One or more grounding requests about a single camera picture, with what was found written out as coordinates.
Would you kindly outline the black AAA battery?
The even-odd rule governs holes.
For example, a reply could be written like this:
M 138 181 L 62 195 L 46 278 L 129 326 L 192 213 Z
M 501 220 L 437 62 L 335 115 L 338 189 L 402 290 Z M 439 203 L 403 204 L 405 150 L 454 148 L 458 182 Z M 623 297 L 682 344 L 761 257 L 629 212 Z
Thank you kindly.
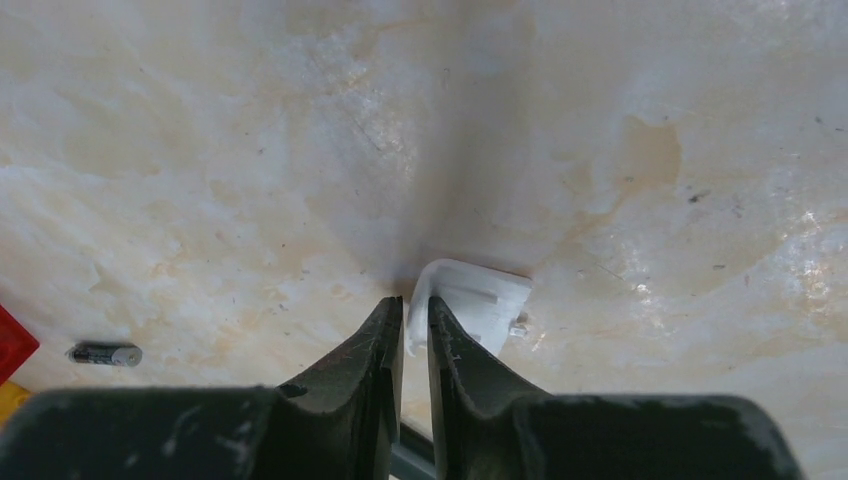
M 78 364 L 136 367 L 143 352 L 130 343 L 80 342 L 71 347 L 66 356 Z

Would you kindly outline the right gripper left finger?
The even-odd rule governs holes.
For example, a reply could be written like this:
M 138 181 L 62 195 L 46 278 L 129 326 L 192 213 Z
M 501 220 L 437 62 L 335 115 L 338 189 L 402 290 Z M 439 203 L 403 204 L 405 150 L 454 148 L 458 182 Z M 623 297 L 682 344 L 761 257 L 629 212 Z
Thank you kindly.
M 385 479 L 400 413 L 403 301 L 276 387 L 77 388 L 1 434 L 5 479 Z

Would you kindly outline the white battery cover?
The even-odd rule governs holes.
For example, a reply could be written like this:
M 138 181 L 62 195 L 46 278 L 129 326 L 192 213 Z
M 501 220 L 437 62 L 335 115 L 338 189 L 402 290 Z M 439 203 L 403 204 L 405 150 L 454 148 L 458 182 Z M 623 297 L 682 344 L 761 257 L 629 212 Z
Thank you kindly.
M 414 356 L 426 346 L 428 302 L 436 296 L 475 341 L 497 356 L 532 288 L 526 277 L 454 259 L 434 260 L 420 273 L 409 302 L 405 349 Z

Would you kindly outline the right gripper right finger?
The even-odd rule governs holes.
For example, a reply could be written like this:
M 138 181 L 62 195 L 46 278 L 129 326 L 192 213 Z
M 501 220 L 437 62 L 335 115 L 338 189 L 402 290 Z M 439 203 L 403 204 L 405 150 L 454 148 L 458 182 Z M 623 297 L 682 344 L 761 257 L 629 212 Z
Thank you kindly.
M 490 354 L 438 297 L 428 363 L 441 479 L 800 479 L 773 419 L 732 395 L 554 395 Z

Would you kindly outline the red yellow toy phone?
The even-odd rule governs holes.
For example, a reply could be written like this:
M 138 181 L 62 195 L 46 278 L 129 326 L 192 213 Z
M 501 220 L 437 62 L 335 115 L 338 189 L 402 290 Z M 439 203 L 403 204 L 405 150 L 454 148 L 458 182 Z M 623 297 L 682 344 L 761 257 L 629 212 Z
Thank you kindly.
M 1 307 L 1 426 L 32 395 L 29 390 L 11 381 L 11 376 L 39 347 L 39 341 Z

